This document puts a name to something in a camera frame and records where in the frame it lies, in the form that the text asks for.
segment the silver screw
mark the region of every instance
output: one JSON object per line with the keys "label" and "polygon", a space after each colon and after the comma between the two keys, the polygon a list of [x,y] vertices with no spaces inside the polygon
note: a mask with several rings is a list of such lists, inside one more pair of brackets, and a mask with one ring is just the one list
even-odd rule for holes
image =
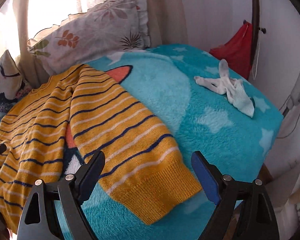
{"label": "silver screw", "polygon": [[37,179],[34,184],[36,186],[39,186],[39,185],[41,185],[41,183],[42,183],[42,180],[41,179]]}
{"label": "silver screw", "polygon": [[262,185],[262,181],[260,179],[256,179],[255,180],[255,183],[258,185],[258,186],[261,186]]}
{"label": "silver screw", "polygon": [[66,180],[72,180],[74,178],[74,175],[73,174],[68,174],[66,176]]}
{"label": "silver screw", "polygon": [[232,179],[232,177],[230,176],[230,175],[223,175],[223,179],[225,180],[225,181],[231,181],[231,179]]}

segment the red bag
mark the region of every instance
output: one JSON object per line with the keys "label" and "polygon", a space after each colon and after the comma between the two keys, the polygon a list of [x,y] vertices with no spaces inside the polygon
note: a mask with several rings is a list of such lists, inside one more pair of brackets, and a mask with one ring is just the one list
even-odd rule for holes
{"label": "red bag", "polygon": [[211,49],[210,54],[215,58],[228,62],[229,68],[245,79],[249,78],[252,66],[250,54],[252,44],[252,24],[246,22],[225,45]]}

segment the sweater cuff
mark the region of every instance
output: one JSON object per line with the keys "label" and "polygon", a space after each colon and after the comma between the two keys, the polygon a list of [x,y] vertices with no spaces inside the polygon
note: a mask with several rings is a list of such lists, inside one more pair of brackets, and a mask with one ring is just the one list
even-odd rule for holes
{"label": "sweater cuff", "polygon": [[151,225],[200,190],[193,174],[178,161],[136,185],[119,202]]}

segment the pillow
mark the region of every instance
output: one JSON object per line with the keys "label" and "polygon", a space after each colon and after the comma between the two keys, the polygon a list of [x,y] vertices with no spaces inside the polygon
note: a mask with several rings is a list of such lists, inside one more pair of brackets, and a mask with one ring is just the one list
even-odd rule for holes
{"label": "pillow", "polygon": [[117,51],[150,46],[146,0],[106,0],[66,21],[57,29],[53,26],[52,33],[28,47],[49,75]]}
{"label": "pillow", "polygon": [[8,50],[0,58],[0,117],[32,90]]}

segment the black wire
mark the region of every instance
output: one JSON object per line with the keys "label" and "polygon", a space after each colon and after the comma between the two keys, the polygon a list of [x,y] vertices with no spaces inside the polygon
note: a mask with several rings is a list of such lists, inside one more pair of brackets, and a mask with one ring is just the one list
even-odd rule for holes
{"label": "black wire", "polygon": [[285,138],[287,138],[288,136],[290,136],[290,135],[294,132],[294,130],[296,129],[297,124],[298,124],[298,121],[299,121],[299,118],[300,118],[300,112],[299,112],[298,119],[297,119],[297,121],[296,121],[296,124],[295,124],[293,130],[292,130],[290,133],[288,133],[286,136],[283,136],[283,137],[277,137],[277,139],[285,139]]}
{"label": "black wire", "polygon": [[281,111],[281,109],[284,107],[284,105],[286,104],[286,102],[288,101],[290,96],[287,97],[286,101],[283,103],[283,105],[279,108],[279,111]]}

